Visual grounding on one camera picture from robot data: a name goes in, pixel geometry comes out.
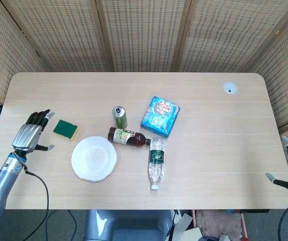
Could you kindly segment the woven bamboo screen panel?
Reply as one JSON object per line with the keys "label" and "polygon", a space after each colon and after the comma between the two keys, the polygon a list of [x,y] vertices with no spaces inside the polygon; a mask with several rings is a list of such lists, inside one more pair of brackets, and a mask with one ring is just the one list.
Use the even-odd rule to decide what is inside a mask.
{"label": "woven bamboo screen panel", "polygon": [[277,128],[288,131],[288,11],[242,70],[264,78]]}
{"label": "woven bamboo screen panel", "polygon": [[110,72],[178,72],[197,0],[88,0]]}
{"label": "woven bamboo screen panel", "polygon": [[240,72],[288,13],[288,0],[193,0],[179,72]]}
{"label": "woven bamboo screen panel", "polygon": [[114,71],[102,0],[1,0],[53,72]]}
{"label": "woven bamboo screen panel", "polygon": [[4,102],[17,73],[47,71],[48,67],[0,0],[0,102]]}

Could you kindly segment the white round plate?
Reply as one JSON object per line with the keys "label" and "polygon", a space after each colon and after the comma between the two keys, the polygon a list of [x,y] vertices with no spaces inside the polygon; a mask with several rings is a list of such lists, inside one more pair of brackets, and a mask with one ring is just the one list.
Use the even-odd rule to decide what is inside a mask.
{"label": "white round plate", "polygon": [[98,182],[114,170],[117,153],[113,144],[103,137],[87,137],[73,150],[71,165],[74,173],[83,180]]}

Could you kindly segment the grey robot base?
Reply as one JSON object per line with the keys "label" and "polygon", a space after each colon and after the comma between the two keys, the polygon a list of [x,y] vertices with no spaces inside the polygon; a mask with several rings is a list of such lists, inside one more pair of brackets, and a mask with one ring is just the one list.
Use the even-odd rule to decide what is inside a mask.
{"label": "grey robot base", "polygon": [[92,209],[83,241],[165,241],[173,219],[170,210]]}

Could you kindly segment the green drink can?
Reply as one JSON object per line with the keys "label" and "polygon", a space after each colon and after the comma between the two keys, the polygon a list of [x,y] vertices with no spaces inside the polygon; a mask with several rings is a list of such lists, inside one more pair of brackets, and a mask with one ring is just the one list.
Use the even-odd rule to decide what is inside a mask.
{"label": "green drink can", "polygon": [[116,125],[119,129],[126,129],[127,127],[127,117],[126,111],[122,106],[116,106],[112,110],[112,115],[115,119]]}

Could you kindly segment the green yellow sponge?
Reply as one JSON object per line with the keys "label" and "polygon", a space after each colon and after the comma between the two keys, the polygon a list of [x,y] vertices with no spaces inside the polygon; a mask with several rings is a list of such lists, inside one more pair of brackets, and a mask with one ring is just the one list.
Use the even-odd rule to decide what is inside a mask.
{"label": "green yellow sponge", "polygon": [[53,129],[53,133],[56,133],[62,137],[73,140],[78,133],[79,126],[69,123],[60,119]]}

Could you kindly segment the clear water bottle green label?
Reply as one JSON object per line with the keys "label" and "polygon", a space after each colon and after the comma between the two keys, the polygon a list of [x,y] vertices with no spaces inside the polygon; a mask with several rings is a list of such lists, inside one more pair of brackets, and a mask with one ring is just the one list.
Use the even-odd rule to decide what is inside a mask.
{"label": "clear water bottle green label", "polygon": [[160,188],[164,176],[165,140],[160,137],[151,139],[149,152],[148,175],[152,190]]}

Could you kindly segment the blue cookie box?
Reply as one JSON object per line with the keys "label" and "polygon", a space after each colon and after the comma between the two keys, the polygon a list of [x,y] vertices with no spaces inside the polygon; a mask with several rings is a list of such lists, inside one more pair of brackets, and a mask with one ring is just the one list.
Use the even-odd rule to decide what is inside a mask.
{"label": "blue cookie box", "polygon": [[180,112],[180,107],[163,98],[154,96],[142,118],[140,127],[168,138]]}

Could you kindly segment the brown tea bottle with label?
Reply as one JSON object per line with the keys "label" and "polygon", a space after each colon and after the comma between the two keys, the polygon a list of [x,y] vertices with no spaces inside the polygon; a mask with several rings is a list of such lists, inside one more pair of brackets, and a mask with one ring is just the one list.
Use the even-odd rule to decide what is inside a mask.
{"label": "brown tea bottle with label", "polygon": [[147,139],[142,133],[115,127],[109,129],[107,139],[114,143],[132,147],[150,146],[151,144],[151,139]]}

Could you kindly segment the white cardboard piece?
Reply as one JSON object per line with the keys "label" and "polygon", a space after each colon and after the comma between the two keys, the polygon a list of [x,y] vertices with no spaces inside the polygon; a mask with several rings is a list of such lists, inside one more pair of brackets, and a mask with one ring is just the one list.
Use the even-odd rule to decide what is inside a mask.
{"label": "white cardboard piece", "polygon": [[193,218],[185,213],[179,222],[171,228],[169,241],[179,241],[192,220]]}

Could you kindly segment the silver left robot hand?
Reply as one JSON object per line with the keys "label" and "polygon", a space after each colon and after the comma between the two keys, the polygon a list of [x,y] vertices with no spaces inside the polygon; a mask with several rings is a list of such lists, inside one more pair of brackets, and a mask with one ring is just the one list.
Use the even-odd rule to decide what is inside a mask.
{"label": "silver left robot hand", "polygon": [[48,121],[54,116],[54,112],[49,109],[41,112],[32,113],[26,123],[19,129],[12,146],[14,153],[19,157],[25,158],[27,154],[36,151],[49,151],[54,145],[41,146],[38,144],[40,136]]}

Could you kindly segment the pink plastic bag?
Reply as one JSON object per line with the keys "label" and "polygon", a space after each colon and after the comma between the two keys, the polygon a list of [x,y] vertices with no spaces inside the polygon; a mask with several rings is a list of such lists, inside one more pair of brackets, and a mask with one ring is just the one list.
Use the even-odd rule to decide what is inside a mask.
{"label": "pink plastic bag", "polygon": [[202,236],[220,238],[226,235],[231,241],[240,241],[242,236],[241,214],[225,210],[197,210],[197,227]]}

